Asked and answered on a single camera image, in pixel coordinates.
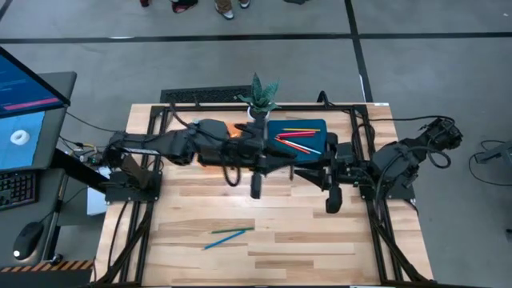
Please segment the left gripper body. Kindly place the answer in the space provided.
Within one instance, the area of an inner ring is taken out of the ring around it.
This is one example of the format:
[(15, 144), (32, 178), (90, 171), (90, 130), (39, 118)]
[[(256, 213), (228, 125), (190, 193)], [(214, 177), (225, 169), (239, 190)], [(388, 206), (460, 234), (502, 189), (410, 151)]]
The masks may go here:
[(262, 164), (266, 162), (266, 156), (263, 154), (266, 146), (265, 132), (264, 119), (230, 126), (230, 166), (261, 173)]

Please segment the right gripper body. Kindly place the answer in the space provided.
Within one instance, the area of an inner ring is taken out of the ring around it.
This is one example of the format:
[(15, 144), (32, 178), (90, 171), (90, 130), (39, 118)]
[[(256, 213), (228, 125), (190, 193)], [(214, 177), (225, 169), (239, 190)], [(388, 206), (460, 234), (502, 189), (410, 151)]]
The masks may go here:
[(339, 142), (336, 134), (326, 135), (326, 152), (330, 153), (330, 183), (347, 184), (354, 187), (372, 187), (372, 177), (359, 160), (352, 142)]

